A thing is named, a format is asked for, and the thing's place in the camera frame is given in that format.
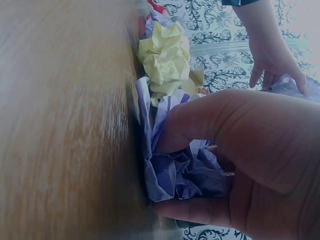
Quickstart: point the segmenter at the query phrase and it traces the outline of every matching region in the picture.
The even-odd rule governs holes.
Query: crumpled paper
[[[190,70],[189,78],[181,84],[181,89],[190,96],[194,94],[206,94],[202,85],[204,84],[205,68],[200,67],[197,70]]]
[[[151,103],[155,107],[158,99],[171,96],[189,79],[190,46],[184,33],[178,22],[166,28],[156,21],[152,37],[139,41],[138,58],[151,79]]]
[[[148,77],[143,77],[136,83],[140,124],[144,136],[142,153],[148,198],[153,202],[160,202],[174,197],[183,200],[226,193],[226,176],[215,155],[206,149],[208,141],[193,140],[184,150],[171,154],[156,153],[156,146],[169,111],[178,104],[190,101],[190,96],[177,89],[174,95],[163,97],[158,104],[153,125],[150,120],[152,107],[148,81]]]
[[[145,33],[144,36],[146,39],[150,38],[154,32],[155,22],[159,22],[161,26],[170,29],[173,22],[162,15],[160,12],[152,9],[150,10],[150,18],[145,23]]]
[[[303,94],[301,94],[294,80],[287,74],[283,75],[278,83],[270,88],[263,89],[262,91],[274,94],[282,94],[298,99],[305,99],[310,102],[320,104],[320,83],[308,76],[306,77],[306,80],[309,88],[309,97],[305,97]]]

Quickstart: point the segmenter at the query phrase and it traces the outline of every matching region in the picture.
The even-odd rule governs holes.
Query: fingernail
[[[303,95],[305,95],[306,97],[309,97],[310,95],[310,92],[309,92],[309,88],[308,86],[305,84],[305,85],[302,85],[301,87],[301,92]]]

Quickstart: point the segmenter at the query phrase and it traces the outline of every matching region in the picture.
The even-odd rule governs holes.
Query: wooden surface
[[[0,0],[0,239],[178,239],[139,178],[136,6]]]

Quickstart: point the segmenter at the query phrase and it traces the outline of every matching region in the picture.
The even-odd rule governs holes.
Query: hand
[[[158,151],[215,140],[218,157],[234,164],[232,188],[223,197],[171,199],[153,209],[253,238],[319,238],[319,124],[319,104],[266,92],[225,90],[176,106]]]
[[[289,74],[295,80],[300,92],[308,96],[306,76],[282,36],[277,33],[276,31],[271,39],[260,38],[258,34],[249,37],[249,47],[254,59],[250,87],[253,88],[257,84],[263,71],[263,88],[271,87],[283,74]]]

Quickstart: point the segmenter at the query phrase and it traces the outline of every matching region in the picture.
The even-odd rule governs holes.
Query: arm
[[[255,35],[269,40],[281,37],[270,0],[259,0],[243,6],[233,6],[233,10],[245,26],[249,37]]]

